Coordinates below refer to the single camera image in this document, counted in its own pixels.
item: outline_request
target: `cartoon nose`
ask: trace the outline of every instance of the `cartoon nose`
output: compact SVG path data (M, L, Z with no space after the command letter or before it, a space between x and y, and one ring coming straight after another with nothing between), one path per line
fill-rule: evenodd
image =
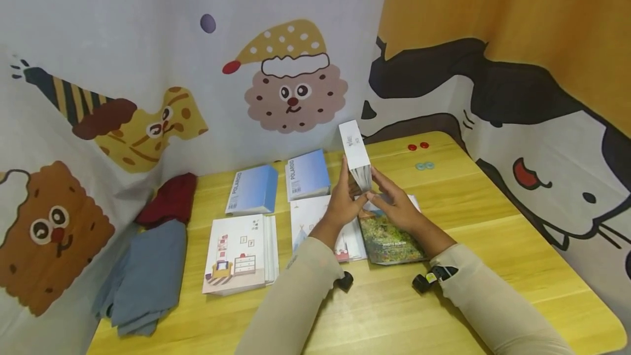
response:
M53 243L61 243L64 239L64 234L66 234L66 231L63 230L63 228L56 227L53 229L53 233L50 234L50 240L52 240Z

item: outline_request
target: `yellow table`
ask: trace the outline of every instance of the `yellow table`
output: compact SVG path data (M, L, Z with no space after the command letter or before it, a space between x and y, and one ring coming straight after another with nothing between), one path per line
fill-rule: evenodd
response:
M408 144L428 149L408 151ZM491 268L560 331L578 354L617 350L626 343L622 324L572 268L495 188L469 157L441 132L367 146L372 164L407 193L423 212ZM326 155L336 181L341 152ZM432 161L435 169L415 164ZM285 162L280 173L276 216L281 267L291 255ZM151 338L119 339L101 321L90 355L232 354L268 289L228 297L201 294L210 227L223 217L235 172L199 179L180 304L158 323ZM412 278L423 264L381 267L362 260L345 265L354 284L348 294L329 293L308 339L307 354L483 354L490 353L440 290L419 296Z

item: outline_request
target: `polka dot hat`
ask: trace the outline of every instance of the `polka dot hat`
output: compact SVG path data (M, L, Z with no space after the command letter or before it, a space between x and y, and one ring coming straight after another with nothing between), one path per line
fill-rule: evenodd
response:
M320 31L310 20L296 19L261 32L223 67L224 74L242 64L261 62L261 71L279 78L314 73L329 65Z

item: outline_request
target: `folded fabric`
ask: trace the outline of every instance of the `folded fabric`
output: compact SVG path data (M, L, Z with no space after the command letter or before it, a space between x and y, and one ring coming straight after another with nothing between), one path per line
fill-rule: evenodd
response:
M186 226L175 219L138 233L116 262L92 308L118 335L149 336L177 306L186 256Z
M158 194L145 206L135 221L151 229L177 219L185 224L191 219L197 176L192 173L171 178L159 189Z

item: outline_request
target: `photo album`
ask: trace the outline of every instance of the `photo album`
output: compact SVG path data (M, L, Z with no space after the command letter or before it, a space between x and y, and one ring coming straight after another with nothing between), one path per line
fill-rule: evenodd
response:
M330 199L331 196L327 195L291 202L291 248L293 252L311 233L316 223L322 219ZM357 218L342 229L335 244L335 257L340 262L366 259L366 250Z
M408 197L421 210L413 194ZM366 203L359 213L359 224L370 262L378 265L397 265L427 260L427 256L416 240L399 230L382 210Z
M279 275L276 218L215 219L202 293L225 296L274 283Z
M242 170L232 181L225 213L229 216L274 212L278 172L271 165Z
M287 202L331 192L331 180L322 149L296 156L285 165Z
M372 188L372 173L370 172L370 159L362 133L359 131L357 121L340 124L340 136L344 144L348 171L353 176L362 192L368 192Z

